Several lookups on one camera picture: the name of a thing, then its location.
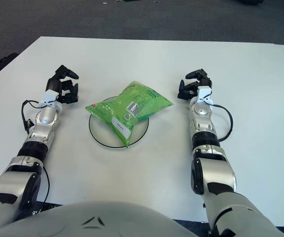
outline green bag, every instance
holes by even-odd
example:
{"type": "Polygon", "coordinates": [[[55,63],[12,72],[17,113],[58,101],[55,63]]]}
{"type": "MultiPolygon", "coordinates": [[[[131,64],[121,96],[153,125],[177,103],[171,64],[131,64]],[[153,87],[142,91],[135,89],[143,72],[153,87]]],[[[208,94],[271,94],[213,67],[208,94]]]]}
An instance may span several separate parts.
{"type": "Polygon", "coordinates": [[[155,90],[134,81],[113,101],[92,104],[86,110],[108,124],[128,147],[132,130],[138,121],[171,105],[172,102],[155,90]]]}

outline robot forearm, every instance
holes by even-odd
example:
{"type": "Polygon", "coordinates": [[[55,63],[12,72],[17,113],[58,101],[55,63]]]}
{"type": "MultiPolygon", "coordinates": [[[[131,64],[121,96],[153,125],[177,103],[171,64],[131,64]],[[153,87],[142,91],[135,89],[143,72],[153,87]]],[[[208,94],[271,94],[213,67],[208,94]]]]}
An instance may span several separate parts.
{"type": "Polygon", "coordinates": [[[41,110],[35,117],[35,125],[30,130],[25,125],[29,134],[18,155],[0,176],[0,227],[14,221],[21,211],[34,206],[43,162],[58,126],[58,113],[62,110],[60,102],[78,101],[77,84],[73,86],[71,80],[60,82],[65,76],[78,79],[75,73],[62,65],[55,76],[48,80],[43,100],[38,106],[41,110]],[[63,96],[62,90],[70,90],[70,93],[63,96]]]}
{"type": "Polygon", "coordinates": [[[235,192],[234,171],[220,147],[211,121],[212,83],[206,72],[197,70],[186,78],[199,81],[191,86],[184,86],[182,81],[178,94],[181,99],[191,99],[191,187],[203,197],[212,236],[284,236],[246,197],[235,192]]]}

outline floor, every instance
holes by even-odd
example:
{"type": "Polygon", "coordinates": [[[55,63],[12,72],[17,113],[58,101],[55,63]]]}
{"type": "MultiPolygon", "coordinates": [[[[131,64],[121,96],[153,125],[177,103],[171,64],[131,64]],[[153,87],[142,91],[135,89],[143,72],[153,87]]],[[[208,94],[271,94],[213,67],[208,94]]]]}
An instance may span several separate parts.
{"type": "Polygon", "coordinates": [[[0,0],[0,59],[40,36],[284,44],[284,0],[0,0]]]}

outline white label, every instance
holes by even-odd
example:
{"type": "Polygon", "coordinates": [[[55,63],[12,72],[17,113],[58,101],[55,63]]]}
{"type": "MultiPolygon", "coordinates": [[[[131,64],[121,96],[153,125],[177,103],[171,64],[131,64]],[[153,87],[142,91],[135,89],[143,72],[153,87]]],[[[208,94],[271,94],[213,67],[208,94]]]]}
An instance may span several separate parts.
{"type": "Polygon", "coordinates": [[[112,117],[111,119],[112,125],[117,128],[117,130],[126,138],[131,135],[131,131],[123,125],[116,117],[112,117]]]}
{"type": "Polygon", "coordinates": [[[134,117],[137,116],[138,110],[139,110],[139,107],[134,102],[131,102],[130,105],[128,105],[127,107],[127,111],[131,113],[134,117]]]}

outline robotic hand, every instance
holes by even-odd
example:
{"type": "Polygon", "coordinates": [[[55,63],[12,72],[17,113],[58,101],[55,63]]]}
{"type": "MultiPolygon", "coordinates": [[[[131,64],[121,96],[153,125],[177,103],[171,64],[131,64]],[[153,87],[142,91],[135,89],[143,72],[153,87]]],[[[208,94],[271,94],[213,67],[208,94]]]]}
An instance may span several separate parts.
{"type": "Polygon", "coordinates": [[[66,76],[78,79],[78,75],[62,65],[48,80],[43,101],[37,107],[41,110],[35,117],[35,125],[30,120],[25,121],[23,116],[23,107],[30,101],[23,103],[22,116],[28,136],[18,155],[0,176],[0,227],[16,220],[21,212],[34,206],[43,162],[54,139],[58,114],[62,111],[61,103],[78,101],[78,84],[73,86],[71,80],[60,81],[66,76]],[[62,90],[70,92],[62,95],[62,90]]]}

